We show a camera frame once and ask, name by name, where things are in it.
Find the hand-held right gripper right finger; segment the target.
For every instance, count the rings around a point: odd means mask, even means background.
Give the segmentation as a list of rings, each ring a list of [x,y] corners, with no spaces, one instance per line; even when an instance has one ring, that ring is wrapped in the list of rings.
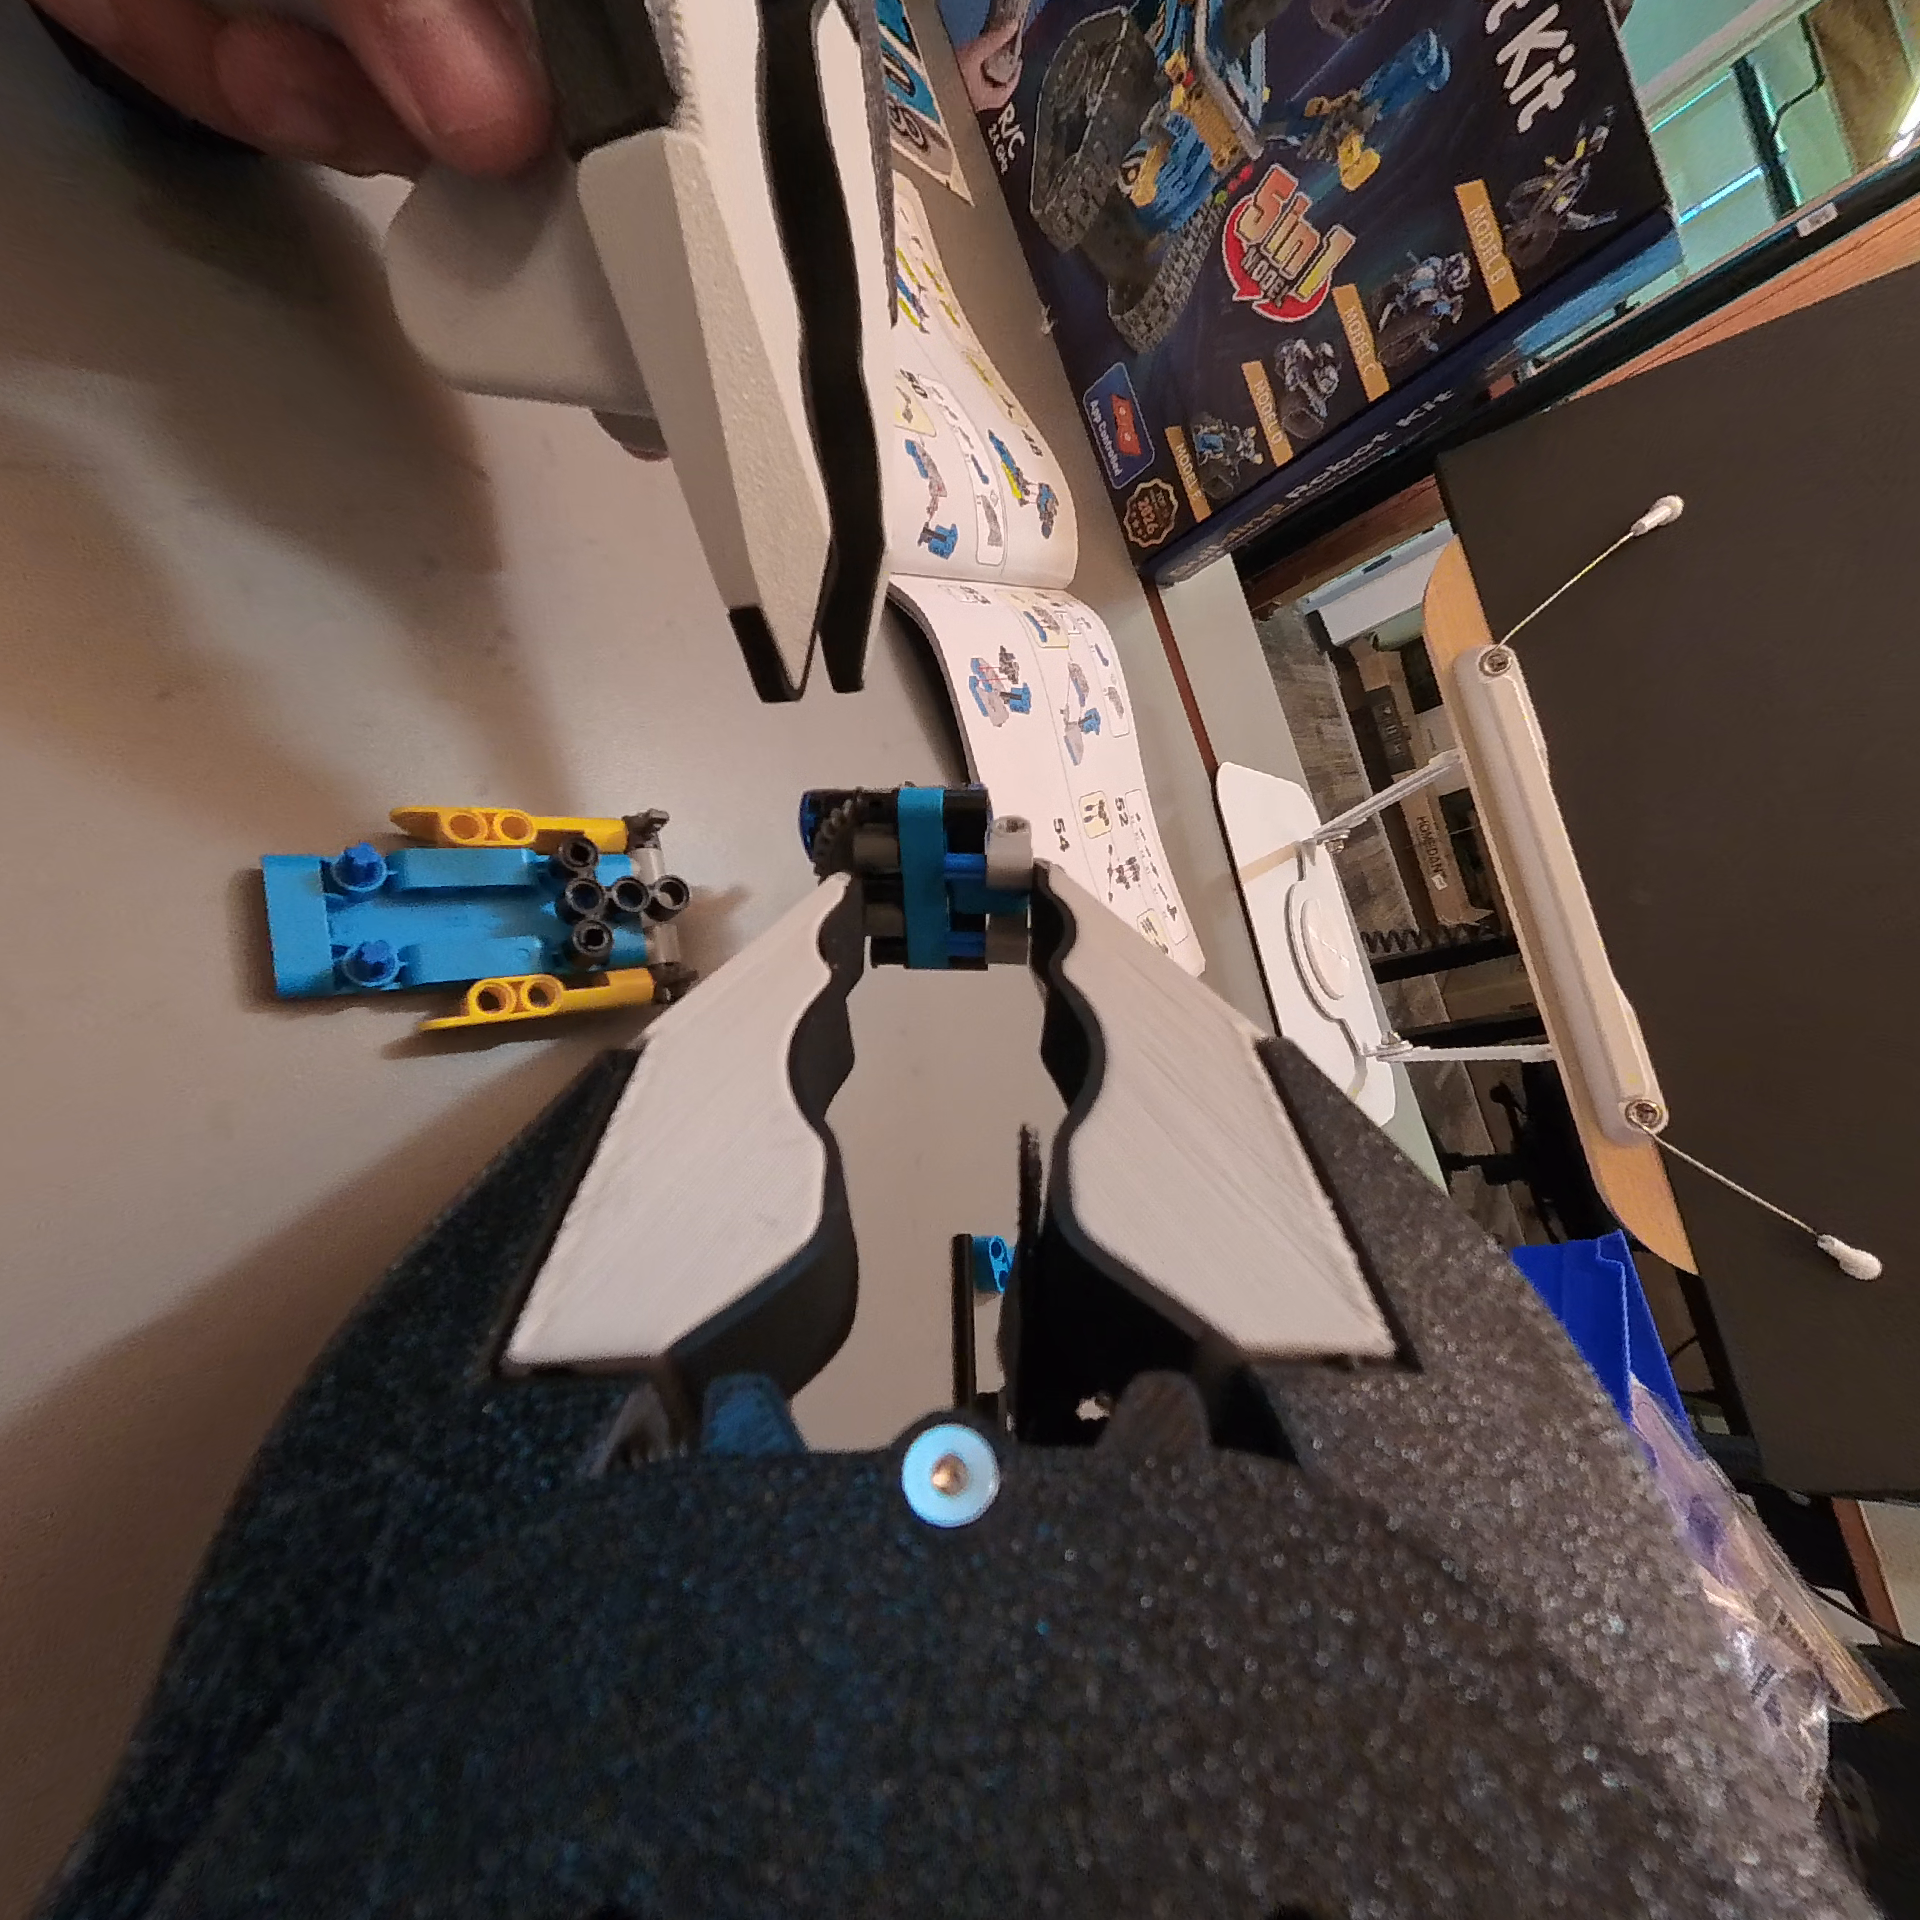
[[[1026,1371],[1417,1371],[1269,1035],[1066,874],[1035,874],[1035,977],[1066,1116],[1026,1266]]]

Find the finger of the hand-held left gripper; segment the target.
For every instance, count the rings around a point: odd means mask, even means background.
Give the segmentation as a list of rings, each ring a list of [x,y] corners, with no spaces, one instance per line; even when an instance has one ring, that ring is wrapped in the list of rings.
[[[897,168],[877,122],[877,4],[819,4],[824,107],[824,290],[819,290],[819,443],[835,479],[824,677],[865,688],[887,598],[877,402],[897,383]]]
[[[764,698],[814,677],[835,509],[764,134],[764,4],[583,4],[574,200]]]

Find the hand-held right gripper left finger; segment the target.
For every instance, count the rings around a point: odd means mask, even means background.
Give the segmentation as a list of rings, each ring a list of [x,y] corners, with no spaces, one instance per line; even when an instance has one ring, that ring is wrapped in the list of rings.
[[[851,1075],[857,879],[819,879],[636,1046],[539,1252],[509,1371],[731,1371],[802,1393],[851,1332],[835,1094]]]

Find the blue and yellow toy chassis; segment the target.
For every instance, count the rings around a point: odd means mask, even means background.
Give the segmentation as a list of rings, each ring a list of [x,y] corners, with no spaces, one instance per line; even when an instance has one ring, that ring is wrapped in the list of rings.
[[[266,855],[274,1000],[458,994],[425,1035],[682,1008],[664,811],[403,807],[395,844]]]

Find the blue beam block black pins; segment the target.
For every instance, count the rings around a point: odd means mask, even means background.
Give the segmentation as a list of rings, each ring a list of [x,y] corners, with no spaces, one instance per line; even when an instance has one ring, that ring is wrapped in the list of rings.
[[[987,781],[877,789],[851,825],[851,874],[877,969],[1009,969],[1035,949],[1035,825]]]

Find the grey desk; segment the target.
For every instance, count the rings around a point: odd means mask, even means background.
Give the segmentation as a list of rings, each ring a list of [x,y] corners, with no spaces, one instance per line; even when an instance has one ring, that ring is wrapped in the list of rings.
[[[924,641],[764,708],[664,465],[449,398],[403,182],[142,136],[6,4],[6,1912],[337,1319],[636,1022],[283,1008],[257,857],[395,807],[672,811],[686,966],[802,900],[800,789],[954,781]]]

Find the person's left hand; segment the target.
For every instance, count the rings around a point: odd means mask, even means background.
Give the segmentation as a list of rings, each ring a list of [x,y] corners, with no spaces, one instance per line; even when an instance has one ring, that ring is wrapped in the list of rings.
[[[39,0],[81,79],[269,160],[470,182],[545,151],[545,79],[520,4],[323,0],[316,19],[211,0]]]

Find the white stand base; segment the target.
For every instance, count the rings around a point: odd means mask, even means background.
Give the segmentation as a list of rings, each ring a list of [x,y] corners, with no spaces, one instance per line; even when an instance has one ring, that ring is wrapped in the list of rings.
[[[1371,1124],[1390,1124],[1388,1022],[1315,807],[1245,763],[1214,770],[1234,888],[1258,927],[1278,1035],[1308,1053]]]

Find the instruction booklet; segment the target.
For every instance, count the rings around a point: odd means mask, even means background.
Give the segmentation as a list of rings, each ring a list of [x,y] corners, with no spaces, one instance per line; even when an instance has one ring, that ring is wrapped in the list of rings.
[[[1076,490],[990,371],[897,171],[897,386],[877,398],[887,598],[929,641],[971,776],[1178,969],[1208,969],[1178,900],[1139,698],[1107,627],[1076,598]]]

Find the blue plastic storage bin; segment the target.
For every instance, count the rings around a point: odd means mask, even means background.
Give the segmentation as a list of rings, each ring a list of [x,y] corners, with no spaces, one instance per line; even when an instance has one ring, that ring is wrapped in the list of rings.
[[[1672,1380],[1672,1354],[1657,1339],[1631,1235],[1597,1240],[1529,1240],[1514,1247],[1514,1266],[1541,1288],[1560,1319],[1601,1393],[1612,1399],[1623,1431],[1643,1440],[1657,1488],[1688,1520],[1707,1500],[1707,1455],[1688,1440],[1683,1393]]]

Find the white bar on board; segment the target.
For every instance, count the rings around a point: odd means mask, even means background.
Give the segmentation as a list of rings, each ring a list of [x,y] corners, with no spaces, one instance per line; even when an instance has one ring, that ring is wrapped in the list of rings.
[[[1470,643],[1450,671],[1450,708],[1545,1041],[1597,1128],[1643,1142],[1672,1124],[1672,1105],[1581,879],[1516,643]]]

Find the dark blue toy kit box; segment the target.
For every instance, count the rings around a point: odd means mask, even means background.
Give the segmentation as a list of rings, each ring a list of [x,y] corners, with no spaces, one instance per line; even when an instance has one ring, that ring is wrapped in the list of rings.
[[[1160,584],[1679,265],[1601,0],[943,0],[943,31]]]

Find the crumpled clear plastic bag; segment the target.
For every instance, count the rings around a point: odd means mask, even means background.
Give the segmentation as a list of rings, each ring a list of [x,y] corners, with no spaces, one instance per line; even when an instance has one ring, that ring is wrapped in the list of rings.
[[[1803,1578],[1785,1560],[1758,1542],[1738,1488],[1718,1476],[1718,1462],[1672,1424],[1672,1406],[1631,1380],[1631,1431],[1647,1455],[1647,1476],[1672,1503],[1672,1526],[1700,1570],[1700,1596],[1718,1618],[1718,1633],[1730,1653],[1730,1681],[1774,1742],[1785,1767],[1826,1767],[1832,1755],[1832,1645],[1811,1618]]]

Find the thin rod white tip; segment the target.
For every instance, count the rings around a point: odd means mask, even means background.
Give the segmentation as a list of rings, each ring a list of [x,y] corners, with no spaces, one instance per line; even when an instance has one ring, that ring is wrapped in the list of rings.
[[[1796,1235],[1811,1235],[1811,1240],[1819,1240],[1819,1252],[1826,1252],[1826,1262],[1835,1262],[1852,1286],[1876,1286],[1876,1273],[1888,1273],[1888,1262],[1876,1262],[1876,1252],[1862,1252],[1862,1247],[1852,1247],[1852,1240],[1835,1240],[1835,1235],[1819,1235],[1803,1213],[1785,1213],[1785,1205],[1774,1205],[1774,1198],[1758,1198],[1752,1187],[1738,1187],[1738,1177],[1713,1171],[1707,1156],[1679,1149],[1663,1128],[1657,1128],[1647,1142],[1657,1142],[1663,1156],[1679,1156],[1679,1162],[1707,1171],[1707,1177],[1713,1177],[1713,1187],[1727,1187],[1730,1198],[1749,1198],[1749,1205],[1758,1205],[1758,1213],[1785,1220]]]
[[[1683,521],[1683,498],[1647,498],[1597,560],[1581,560],[1560,591],[1545,591],[1498,643],[1514,655],[1524,627],[1541,627],[1560,598],[1571,598],[1601,560],[1612,560],[1631,542],[1647,542]]]

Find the black board wooden edge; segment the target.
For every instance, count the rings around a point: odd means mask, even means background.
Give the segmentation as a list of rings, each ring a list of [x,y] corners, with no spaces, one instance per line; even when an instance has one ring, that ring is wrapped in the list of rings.
[[[1758,1476],[1920,1488],[1920,290],[1819,301],[1438,465],[1672,1140],[1888,1262],[1852,1286],[1688,1162],[1672,1195]]]

